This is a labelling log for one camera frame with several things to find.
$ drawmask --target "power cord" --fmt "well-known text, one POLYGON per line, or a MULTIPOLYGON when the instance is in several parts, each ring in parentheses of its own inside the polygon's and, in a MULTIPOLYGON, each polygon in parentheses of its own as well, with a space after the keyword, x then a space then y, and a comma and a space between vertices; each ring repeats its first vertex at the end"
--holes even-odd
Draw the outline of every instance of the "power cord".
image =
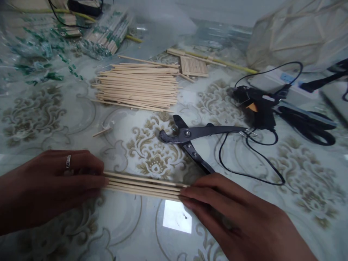
MULTIPOLYGON (((258 144, 262 144, 262 145, 266 145, 266 146, 271 146, 271 145, 274 145, 278 142, 278 135, 276 134, 276 132, 274 131, 274 136, 275 136, 275 142, 273 144, 263 144, 263 143, 260 143, 260 142, 257 142, 258 144)), ((271 168, 275 171, 275 173, 278 175, 278 177, 280 178, 280 180, 282 181, 282 183, 273 183, 273 182, 270 182, 270 181, 267 181, 267 180, 264 180, 264 179, 260 179, 260 178, 257 178, 255 176, 252 176, 250 174, 245 174, 245 173, 239 173, 239 172, 235 172, 233 170, 230 170, 228 167, 226 167, 224 165, 224 163, 222 162, 222 158, 221 158, 221 151, 222 151, 222 148, 226 142, 226 139, 227 139, 227 136, 228 136, 228 133, 226 133, 226 136, 225 136, 225 139, 224 141, 222 142, 221 144, 221 147, 219 149, 219 161, 221 163, 221 165, 225 168, 225 170, 231 172, 231 173, 234 173, 234 174, 237 174, 237 175, 241 175, 241 176, 245 176, 245 177, 249 177, 249 178, 253 178, 253 179, 256 179, 256 180, 259 180, 261 182, 264 182, 264 183, 267 183, 267 184, 270 184, 270 185, 274 185, 274 186, 283 186, 285 184, 285 179, 283 177, 283 175, 276 169, 276 167, 272 164, 272 162, 270 162, 269 159, 267 159, 264 155, 262 155, 260 152, 258 152, 257 150, 255 150, 253 147, 251 147, 251 145, 249 144, 249 141, 248 139, 252 139, 254 141, 253 138, 250 137, 250 134, 248 133, 245 133, 244 134, 246 135, 246 139, 245 139, 245 143, 246 145, 251 149, 253 150, 254 152, 256 152, 258 155, 260 155, 261 157, 263 157, 267 163, 271 166, 271 168)))
POLYGON ((61 20, 59 20, 57 14, 55 13, 55 10, 54 10, 54 5, 52 4, 52 1, 51 0, 48 0, 48 3, 50 4, 50 7, 52 9, 52 12, 54 14, 54 16, 56 17, 56 19, 58 20, 58 22, 60 22, 62 25, 65 25, 65 26, 68 26, 68 27, 79 27, 79 28, 83 28, 83 29, 89 29, 89 27, 86 27, 86 26, 80 26, 80 25, 67 25, 65 23, 63 23, 61 20))
MULTIPOLYGON (((278 68, 280 68, 280 67, 283 67, 283 66, 286 66, 286 65, 289 65, 289 64, 298 64, 298 65, 300 66, 300 70, 299 70, 297 76, 296 76, 289 84, 284 85, 279 91, 277 91, 276 93, 274 93, 273 95, 271 95, 271 97, 275 99, 275 102, 276 102, 276 103, 279 103, 279 101, 280 101, 281 99, 285 99, 285 98, 286 98, 286 96, 287 96, 287 94, 288 94, 288 92, 289 92, 289 89, 290 89, 291 85, 292 85, 292 84, 298 79, 298 77, 302 74, 302 71, 303 71, 303 64, 302 64, 301 62, 298 62, 298 61, 295 61, 295 62, 288 62, 288 63, 285 63, 285 64, 283 64, 283 65, 280 65, 280 66, 278 66, 278 67, 276 67, 276 68, 273 68, 273 69, 271 69, 271 70, 265 71, 265 72, 259 72, 259 73, 255 73, 255 74, 246 75, 246 76, 240 78, 240 79, 236 82, 236 84, 235 84, 235 89, 237 88, 237 84, 238 84, 241 80, 243 80, 243 79, 245 79, 245 78, 247 78, 247 77, 254 76, 254 75, 259 75, 259 74, 269 73, 269 72, 271 72, 271 71, 274 71, 274 70, 276 70, 276 69, 278 69, 278 68)), ((268 129, 270 132, 272 132, 272 133, 274 134, 275 141, 274 141, 273 143, 271 143, 271 144, 261 143, 261 142, 255 140, 255 139, 253 139, 253 138, 250 136, 250 133, 244 132, 244 134, 246 135, 245 143, 246 143, 246 145, 247 145, 252 151, 256 152, 258 155, 260 155, 262 158, 264 158, 264 159, 267 161, 267 163, 271 166, 271 168, 275 171, 275 173, 276 173, 276 174, 278 175, 278 177, 280 178, 281 183, 273 183, 273 182, 270 182, 270 181, 267 181, 267 180, 264 180, 264 179, 257 178, 257 177, 255 177, 255 176, 250 175, 250 174, 235 172, 235 171, 230 170, 229 168, 227 168, 227 167, 224 165, 224 163, 222 162, 221 151, 222 151, 222 148, 223 148, 223 146, 224 146, 224 144, 225 144, 225 142, 226 142, 228 133, 226 133, 225 139, 224 139, 224 141, 222 142, 221 147, 220 147, 220 149, 219 149, 219 161, 220 161, 221 165, 224 167, 224 169, 227 170, 227 171, 229 171, 229 172, 231 172, 231 173, 234 173, 234 174, 237 174, 237 175, 241 175, 241 176, 245 176, 245 177, 249 177, 249 178, 253 178, 253 179, 259 180, 259 181, 261 181, 261 182, 264 182, 264 183, 267 183, 267 184, 270 184, 270 185, 274 185, 274 186, 283 186, 283 185, 285 184, 285 179, 284 179, 284 177, 282 176, 282 174, 276 169, 276 167, 270 162, 269 159, 267 159, 264 155, 262 155, 260 152, 258 152, 257 150, 255 150, 255 149, 254 149, 253 147, 251 147, 251 145, 249 144, 249 139, 250 139, 250 140, 252 140, 253 142, 255 142, 255 143, 257 143, 257 144, 264 145, 264 146, 272 146, 272 145, 275 145, 275 144, 278 142, 279 137, 278 137, 278 135, 277 135, 277 133, 276 133, 276 131, 275 131, 275 129, 274 129, 273 127, 268 127, 267 129, 268 129)))
POLYGON ((288 63, 285 63, 285 64, 283 64, 283 65, 280 65, 280 66, 278 66, 278 67, 276 67, 276 68, 273 68, 273 69, 271 69, 271 70, 269 70, 269 71, 258 72, 258 73, 255 73, 255 74, 248 74, 248 75, 246 75, 246 76, 240 78, 240 79, 236 82, 235 88, 237 87, 237 84, 238 84, 241 80, 243 80, 243 79, 245 79, 245 78, 247 78, 247 77, 255 76, 255 75, 260 75, 260 74, 265 74, 265 73, 269 73, 269 72, 271 72, 271 71, 274 71, 274 70, 276 70, 276 69, 279 69, 279 68, 281 68, 281 67, 283 67, 283 66, 286 66, 286 65, 289 65, 289 64, 298 64, 298 65, 300 66, 300 71, 298 72, 297 76, 289 83, 289 85, 291 86, 291 85, 300 77, 300 75, 302 74, 302 71, 303 71, 303 64, 302 64, 301 62, 298 62, 298 61, 295 61, 295 62, 288 62, 288 63))

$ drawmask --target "finger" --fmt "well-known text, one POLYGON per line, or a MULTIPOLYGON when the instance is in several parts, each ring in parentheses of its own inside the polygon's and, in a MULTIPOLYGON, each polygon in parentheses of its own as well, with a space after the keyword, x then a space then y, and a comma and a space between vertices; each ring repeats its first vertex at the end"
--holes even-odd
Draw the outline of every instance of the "finger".
POLYGON ((242 227, 243 224, 250 220, 243 205, 216 192, 212 188, 191 186, 183 188, 181 195, 211 205, 239 227, 242 227))
POLYGON ((89 150, 46 150, 43 154, 47 156, 59 157, 59 156, 68 156, 81 153, 90 153, 89 150))
POLYGON ((88 191, 90 189, 101 189, 108 183, 108 178, 98 175, 57 177, 54 182, 54 189, 57 193, 69 197, 71 194, 88 191))
MULTIPOLYGON (((67 157, 59 157, 55 159, 56 169, 58 171, 65 171, 67 157)), ((91 154, 89 151, 71 155, 69 169, 90 168, 94 170, 95 174, 100 175, 104 171, 104 162, 91 154)))
POLYGON ((98 196, 100 196, 100 189, 95 188, 84 191, 81 194, 77 194, 74 197, 59 202, 57 206, 51 209, 51 215, 52 217, 57 216, 63 212, 82 205, 82 203, 84 203, 89 198, 96 198, 98 196))
POLYGON ((184 206, 191 209, 199 221, 209 230, 215 240, 219 243, 222 250, 226 253, 231 251, 235 245, 233 238, 225 226, 211 215, 207 206, 193 200, 181 199, 184 206))
POLYGON ((220 173, 213 173, 199 178, 194 184, 196 187, 210 187, 243 205, 257 201, 257 197, 226 178, 220 173))

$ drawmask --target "white power strip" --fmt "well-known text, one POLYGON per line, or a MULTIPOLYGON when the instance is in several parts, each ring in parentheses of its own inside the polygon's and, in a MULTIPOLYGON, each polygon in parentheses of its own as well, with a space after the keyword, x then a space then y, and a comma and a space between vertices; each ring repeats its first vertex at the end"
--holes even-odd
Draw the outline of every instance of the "white power strip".
MULTIPOLYGON (((274 69, 273 66, 267 66, 263 71, 269 71, 274 69)), ((286 72, 283 72, 280 69, 275 69, 271 72, 265 74, 255 75, 248 80, 249 84, 255 88, 263 90, 269 93, 275 93, 280 90, 285 84, 288 84, 294 80, 294 77, 286 72)), ((291 88, 289 89, 289 93, 286 102, 291 103, 295 106, 300 106, 309 102, 316 100, 319 96, 319 91, 316 90, 313 93, 307 92, 301 89, 299 86, 303 82, 301 80, 296 80, 291 88)))

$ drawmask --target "table surface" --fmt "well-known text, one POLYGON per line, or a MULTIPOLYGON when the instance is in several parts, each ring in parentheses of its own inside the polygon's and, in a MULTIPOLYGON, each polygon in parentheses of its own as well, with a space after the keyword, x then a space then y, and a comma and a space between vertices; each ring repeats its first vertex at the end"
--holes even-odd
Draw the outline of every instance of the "table surface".
MULTIPOLYGON (((193 49, 183 43, 180 47, 193 49)), ((1 174, 48 149, 88 149, 108 171, 191 184, 202 171, 177 145, 158 139, 162 129, 175 131, 173 114, 190 127, 247 126, 244 113, 227 93, 243 72, 209 66, 210 76, 194 84, 178 78, 183 89, 175 113, 157 113, 91 102, 95 90, 90 83, 99 63, 86 56, 75 59, 83 81, 26 85, 23 92, 0 98, 1 174), (112 131, 92 138, 108 124, 114 125, 112 131)), ((172 63, 177 58, 161 53, 152 60, 172 63)), ((276 145, 252 144, 280 170, 286 180, 282 187, 224 171, 218 160, 222 135, 192 143, 217 172, 286 211, 319 260, 346 260, 348 130, 325 99, 306 109, 338 122, 330 131, 336 137, 334 146, 311 143, 280 118, 276 118, 276 145)), ((265 143, 274 139, 267 131, 257 134, 265 143)), ((223 160, 235 171, 277 180, 239 134, 227 139, 223 160)), ((191 212, 171 201, 114 191, 103 191, 101 197, 41 227, 0 237, 0 256, 6 260, 226 260, 191 212)))

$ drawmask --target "hand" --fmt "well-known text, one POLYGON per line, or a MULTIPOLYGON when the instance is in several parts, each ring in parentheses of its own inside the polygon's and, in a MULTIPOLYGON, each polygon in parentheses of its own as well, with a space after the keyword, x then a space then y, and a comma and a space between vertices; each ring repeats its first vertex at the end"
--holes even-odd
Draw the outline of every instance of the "hand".
POLYGON ((87 150, 47 150, 0 177, 0 235, 46 223, 85 200, 97 197, 109 180, 104 163, 87 150), (84 174, 63 175, 70 169, 84 174))
POLYGON ((183 204, 210 231, 229 260, 317 260, 284 211, 219 173, 198 179, 181 194, 191 198, 182 200, 183 204), (227 229, 211 208, 237 227, 227 229))

